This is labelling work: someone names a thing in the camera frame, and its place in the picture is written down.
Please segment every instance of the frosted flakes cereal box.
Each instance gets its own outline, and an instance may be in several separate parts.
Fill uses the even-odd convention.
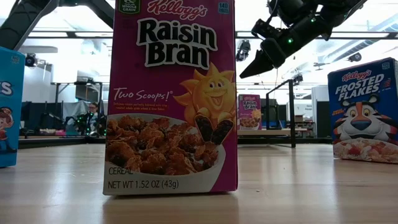
[[[25,56],[0,47],[0,167],[17,162]]]
[[[116,5],[104,194],[236,190],[233,1]]]
[[[238,129],[262,129],[260,95],[238,96]]]
[[[329,74],[336,158],[398,163],[397,76],[392,58]]]

